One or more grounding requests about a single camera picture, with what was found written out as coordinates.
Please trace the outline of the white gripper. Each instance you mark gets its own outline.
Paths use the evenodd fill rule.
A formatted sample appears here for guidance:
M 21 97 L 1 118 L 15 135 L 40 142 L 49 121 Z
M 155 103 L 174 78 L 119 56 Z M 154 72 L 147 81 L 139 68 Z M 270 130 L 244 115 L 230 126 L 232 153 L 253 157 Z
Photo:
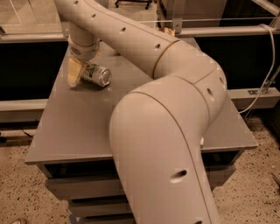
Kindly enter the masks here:
M 90 61 L 98 53 L 100 45 L 95 43 L 82 46 L 75 44 L 73 41 L 68 41 L 68 44 L 70 53 L 75 58 L 68 61 L 67 83 L 71 88 L 75 88 L 86 69 L 86 64 L 82 61 Z

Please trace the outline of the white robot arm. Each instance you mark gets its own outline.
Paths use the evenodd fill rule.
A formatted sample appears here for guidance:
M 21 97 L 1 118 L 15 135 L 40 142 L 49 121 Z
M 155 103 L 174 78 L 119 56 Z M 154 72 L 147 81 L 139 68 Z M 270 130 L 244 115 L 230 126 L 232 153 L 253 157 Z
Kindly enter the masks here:
M 136 224 L 220 224 L 201 156 L 204 133 L 227 98 L 221 67 L 196 47 L 139 24 L 95 0 L 55 0 L 93 34 L 151 78 L 115 106 L 109 141 Z

